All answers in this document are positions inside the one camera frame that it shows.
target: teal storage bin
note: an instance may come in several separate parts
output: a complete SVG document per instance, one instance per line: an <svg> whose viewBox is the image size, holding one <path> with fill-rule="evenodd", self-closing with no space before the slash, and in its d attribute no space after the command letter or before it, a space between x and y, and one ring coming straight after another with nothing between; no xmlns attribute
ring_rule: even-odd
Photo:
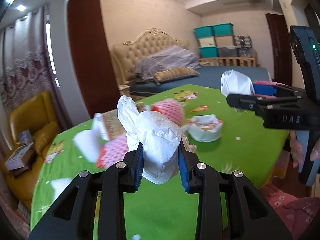
<svg viewBox="0 0 320 240"><path fill-rule="evenodd" d="M210 37L214 36L213 28L212 25L208 26L202 26L199 28L194 28L196 37L199 38L205 38L205 37Z"/></svg>
<svg viewBox="0 0 320 240"><path fill-rule="evenodd" d="M232 23L222 23L222 24L218 24L218 25L213 25L212 28L213 28L215 36L233 34L233 24Z"/></svg>
<svg viewBox="0 0 320 240"><path fill-rule="evenodd" d="M217 57L218 56L218 49L215 46L212 47L204 47L204 48L199 48L201 57Z"/></svg>

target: wooden floor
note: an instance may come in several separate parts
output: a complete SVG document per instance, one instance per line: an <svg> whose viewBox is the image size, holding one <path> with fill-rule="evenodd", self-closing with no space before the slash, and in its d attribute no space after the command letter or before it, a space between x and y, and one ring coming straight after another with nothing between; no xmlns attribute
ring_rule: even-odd
<svg viewBox="0 0 320 240"><path fill-rule="evenodd" d="M274 178L272 184L283 192L294 195L297 198L311 196L311 187L307 187L299 182L298 168L292 168L291 161L285 178Z"/></svg>

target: tufted headboard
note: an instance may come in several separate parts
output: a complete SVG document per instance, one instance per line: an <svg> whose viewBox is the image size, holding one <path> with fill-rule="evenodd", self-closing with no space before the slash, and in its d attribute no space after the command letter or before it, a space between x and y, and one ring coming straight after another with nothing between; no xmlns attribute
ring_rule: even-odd
<svg viewBox="0 0 320 240"><path fill-rule="evenodd" d="M157 28L144 31L134 41L112 44L111 60L118 85L130 84L135 78L133 72L139 60L173 45L187 49L189 42L174 39Z"/></svg>

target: brown wooden pillar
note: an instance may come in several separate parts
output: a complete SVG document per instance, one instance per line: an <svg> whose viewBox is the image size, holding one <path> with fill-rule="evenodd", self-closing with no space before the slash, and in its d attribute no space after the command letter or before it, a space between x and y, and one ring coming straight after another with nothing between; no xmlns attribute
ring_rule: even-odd
<svg viewBox="0 0 320 240"><path fill-rule="evenodd" d="M120 97L104 33L100 0L69 0L68 34L78 84L90 117Z"/></svg>

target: metal screw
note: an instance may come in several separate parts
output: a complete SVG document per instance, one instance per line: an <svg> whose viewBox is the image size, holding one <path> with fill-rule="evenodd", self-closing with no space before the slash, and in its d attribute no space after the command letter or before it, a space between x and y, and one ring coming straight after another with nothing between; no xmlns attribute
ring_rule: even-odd
<svg viewBox="0 0 320 240"><path fill-rule="evenodd" d="M233 173L237 178L242 178L243 177L243 172L242 171L235 171Z"/></svg>
<svg viewBox="0 0 320 240"><path fill-rule="evenodd" d="M197 168L198 168L198 169L203 170L203 169L205 169L206 167L207 167L207 165L205 165L204 163L198 163L198 164L197 164Z"/></svg>
<svg viewBox="0 0 320 240"><path fill-rule="evenodd" d="M117 163L116 164L116 167L118 168L118 169L123 169L124 167L125 167L125 163L124 162L119 162L119 163Z"/></svg>
<svg viewBox="0 0 320 240"><path fill-rule="evenodd" d="M79 176L81 177L81 178L85 178L86 176L88 176L89 175L89 171L81 171L80 173L79 173Z"/></svg>

